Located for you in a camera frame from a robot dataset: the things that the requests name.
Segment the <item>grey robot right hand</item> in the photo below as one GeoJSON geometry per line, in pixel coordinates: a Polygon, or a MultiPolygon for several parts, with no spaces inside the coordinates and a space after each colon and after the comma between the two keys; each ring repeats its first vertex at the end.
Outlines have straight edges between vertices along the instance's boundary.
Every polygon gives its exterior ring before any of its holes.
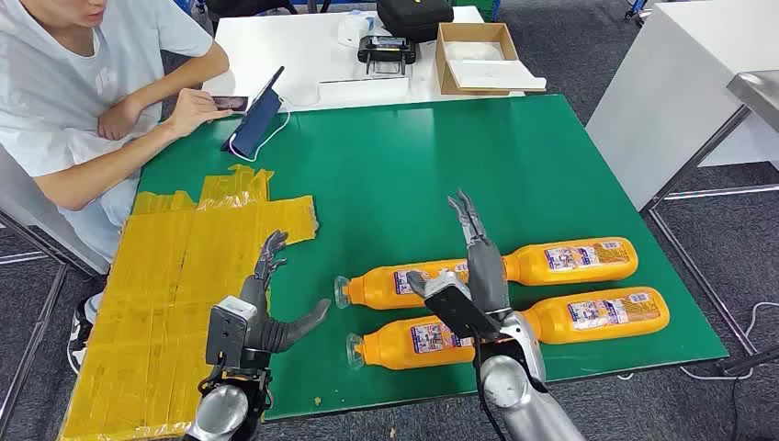
{"type": "Polygon", "coordinates": [[[502,256],[488,237],[470,196],[459,189],[447,199],[461,224],[466,249],[468,280],[460,280],[450,270],[426,278],[411,270],[406,278],[413,292],[436,315],[463,316],[479,310],[500,321],[511,309],[502,256]]]}

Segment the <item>person's right hand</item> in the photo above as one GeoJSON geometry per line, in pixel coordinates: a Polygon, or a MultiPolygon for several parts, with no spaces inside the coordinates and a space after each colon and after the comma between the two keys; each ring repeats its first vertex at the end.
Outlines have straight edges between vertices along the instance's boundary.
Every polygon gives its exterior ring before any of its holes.
{"type": "Polygon", "coordinates": [[[162,127],[166,137],[176,141],[191,134],[203,123],[232,114],[231,109],[219,109],[207,92],[186,88],[179,92],[175,109],[162,127]]]}

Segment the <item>person's left hand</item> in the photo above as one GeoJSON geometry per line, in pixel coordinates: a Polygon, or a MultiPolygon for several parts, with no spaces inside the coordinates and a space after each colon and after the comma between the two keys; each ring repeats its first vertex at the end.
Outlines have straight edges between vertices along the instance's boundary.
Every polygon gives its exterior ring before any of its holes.
{"type": "Polygon", "coordinates": [[[133,129],[143,109],[137,98],[125,97],[97,119],[97,134],[104,139],[120,140],[133,129]]]}

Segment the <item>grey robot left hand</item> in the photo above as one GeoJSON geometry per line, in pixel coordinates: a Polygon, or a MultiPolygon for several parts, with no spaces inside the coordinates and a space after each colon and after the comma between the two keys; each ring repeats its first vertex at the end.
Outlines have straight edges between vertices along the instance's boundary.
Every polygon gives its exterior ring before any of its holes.
{"type": "Polygon", "coordinates": [[[322,323],[332,304],[329,299],[319,300],[306,315],[294,322],[281,322],[269,315],[267,290],[273,273],[287,260],[276,259],[276,254],[286,247],[287,232],[272,232],[262,245],[253,273],[243,282],[239,299],[256,307],[257,315],[246,336],[246,345],[272,354],[286,352],[322,323]]]}

